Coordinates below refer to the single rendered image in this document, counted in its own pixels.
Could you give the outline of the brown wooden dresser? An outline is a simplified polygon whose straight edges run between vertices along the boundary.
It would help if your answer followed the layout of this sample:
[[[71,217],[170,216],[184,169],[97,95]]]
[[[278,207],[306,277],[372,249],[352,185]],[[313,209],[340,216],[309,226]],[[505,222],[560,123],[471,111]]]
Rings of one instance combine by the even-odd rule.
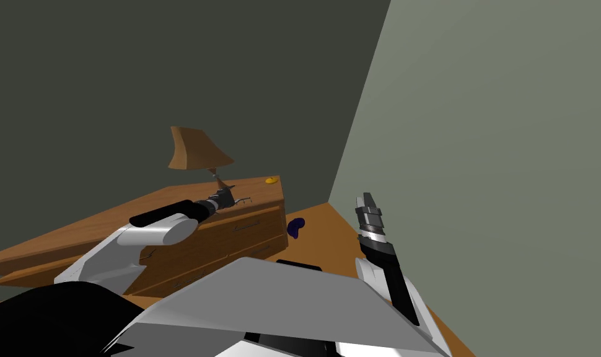
[[[146,247],[145,270],[127,289],[132,296],[164,298],[241,257],[268,258],[287,247],[283,189],[265,178],[231,180],[236,198],[252,202],[222,210],[184,241]],[[177,185],[134,199],[0,251],[0,285],[33,288],[53,282],[82,254],[137,214],[212,195],[213,182]]]

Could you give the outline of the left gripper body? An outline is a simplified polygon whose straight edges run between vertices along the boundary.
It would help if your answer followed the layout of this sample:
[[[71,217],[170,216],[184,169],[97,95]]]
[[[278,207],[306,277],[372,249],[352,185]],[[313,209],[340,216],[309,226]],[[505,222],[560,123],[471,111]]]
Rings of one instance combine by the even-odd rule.
[[[214,195],[208,198],[208,209],[218,211],[219,209],[229,208],[236,204],[231,190],[217,190]]]

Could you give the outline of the brown table lamp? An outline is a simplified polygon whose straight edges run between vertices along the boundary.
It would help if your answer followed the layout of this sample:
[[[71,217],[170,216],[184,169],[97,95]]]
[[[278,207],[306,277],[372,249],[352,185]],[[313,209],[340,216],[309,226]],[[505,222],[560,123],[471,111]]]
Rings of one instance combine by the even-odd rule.
[[[235,161],[219,149],[203,130],[181,126],[171,126],[170,130],[173,156],[168,167],[173,170],[205,169],[212,174],[218,189],[227,188],[228,185],[217,174],[217,168]]]

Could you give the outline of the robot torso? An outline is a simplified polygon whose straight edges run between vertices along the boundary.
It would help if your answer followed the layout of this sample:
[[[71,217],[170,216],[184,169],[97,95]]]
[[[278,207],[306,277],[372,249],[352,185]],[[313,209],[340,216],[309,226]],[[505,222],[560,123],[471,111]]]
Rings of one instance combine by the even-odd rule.
[[[416,327],[368,283],[240,258],[161,299],[114,339],[116,357],[327,357],[246,339],[333,342],[338,357],[452,357],[439,332]]]

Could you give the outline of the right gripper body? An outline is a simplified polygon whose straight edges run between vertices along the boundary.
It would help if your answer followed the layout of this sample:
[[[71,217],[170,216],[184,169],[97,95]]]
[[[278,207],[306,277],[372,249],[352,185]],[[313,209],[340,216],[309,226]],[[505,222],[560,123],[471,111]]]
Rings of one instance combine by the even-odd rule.
[[[383,231],[382,212],[379,208],[360,206],[355,212],[362,230]]]

